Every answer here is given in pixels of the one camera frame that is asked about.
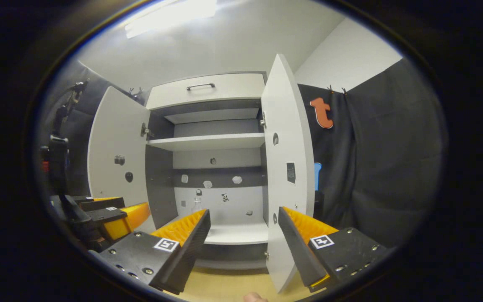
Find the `black label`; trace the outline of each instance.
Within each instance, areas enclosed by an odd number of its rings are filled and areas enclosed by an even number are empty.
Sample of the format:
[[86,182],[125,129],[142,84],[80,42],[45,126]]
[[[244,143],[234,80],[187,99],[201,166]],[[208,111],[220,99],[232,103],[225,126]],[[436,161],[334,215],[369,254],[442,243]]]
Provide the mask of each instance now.
[[286,163],[286,171],[288,181],[291,183],[296,183],[296,166],[293,162]]

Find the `ceiling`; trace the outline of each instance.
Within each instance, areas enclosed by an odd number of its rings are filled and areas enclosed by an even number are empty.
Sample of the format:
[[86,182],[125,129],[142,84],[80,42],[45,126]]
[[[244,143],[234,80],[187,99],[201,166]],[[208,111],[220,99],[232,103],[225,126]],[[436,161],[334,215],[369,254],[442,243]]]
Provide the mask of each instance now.
[[215,16],[127,39],[123,26],[78,53],[90,69],[124,89],[229,71],[270,72],[283,53],[293,72],[345,19],[309,0],[218,0]]

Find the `wooden floor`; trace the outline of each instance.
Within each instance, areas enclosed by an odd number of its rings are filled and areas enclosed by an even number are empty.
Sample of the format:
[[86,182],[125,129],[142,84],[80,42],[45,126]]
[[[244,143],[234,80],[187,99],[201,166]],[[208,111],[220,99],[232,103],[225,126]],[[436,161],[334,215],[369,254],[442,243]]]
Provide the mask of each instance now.
[[190,302],[243,302],[243,296],[249,292],[257,292],[270,302],[291,302],[318,293],[311,294],[303,286],[298,272],[287,288],[277,294],[266,269],[237,271],[194,268],[184,292],[178,297]]

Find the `orange letter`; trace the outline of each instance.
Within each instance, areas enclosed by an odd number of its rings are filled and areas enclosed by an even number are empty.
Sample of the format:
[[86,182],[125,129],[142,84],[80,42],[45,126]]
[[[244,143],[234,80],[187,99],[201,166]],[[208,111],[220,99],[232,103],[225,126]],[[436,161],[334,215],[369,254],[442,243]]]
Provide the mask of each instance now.
[[333,120],[327,118],[327,112],[331,110],[331,107],[324,103],[324,99],[321,97],[310,101],[310,105],[314,107],[314,111],[316,112],[316,121],[322,128],[332,128],[333,127]]

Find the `white cabinet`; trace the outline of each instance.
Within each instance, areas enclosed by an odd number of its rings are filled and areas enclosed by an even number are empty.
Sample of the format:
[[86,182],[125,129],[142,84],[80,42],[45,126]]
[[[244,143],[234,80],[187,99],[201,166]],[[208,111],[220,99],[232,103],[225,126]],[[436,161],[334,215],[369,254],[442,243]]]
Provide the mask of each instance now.
[[[161,190],[173,191],[175,221],[191,213],[195,191],[201,189],[211,218],[205,246],[208,253],[223,255],[218,261],[208,255],[201,264],[267,266],[276,290],[284,289],[295,266],[277,223],[278,208],[314,212],[309,125],[284,56],[276,56],[267,79],[262,73],[240,73],[171,82],[152,88],[146,108],[123,97],[109,89],[96,114],[88,156],[91,193],[128,196],[137,203],[146,199],[149,182],[158,182]],[[142,122],[153,135],[148,140],[140,136]],[[165,154],[161,160],[164,166],[165,159],[170,161],[169,171],[145,175],[137,166],[154,165],[154,159],[145,162],[145,148],[155,156]],[[132,154],[126,156],[128,166],[113,164],[118,153]],[[136,174],[132,183],[121,174],[130,167]],[[234,182],[233,176],[242,181]],[[256,260],[244,258],[256,250],[267,251],[269,258],[263,252]],[[237,251],[232,259],[230,251]]]

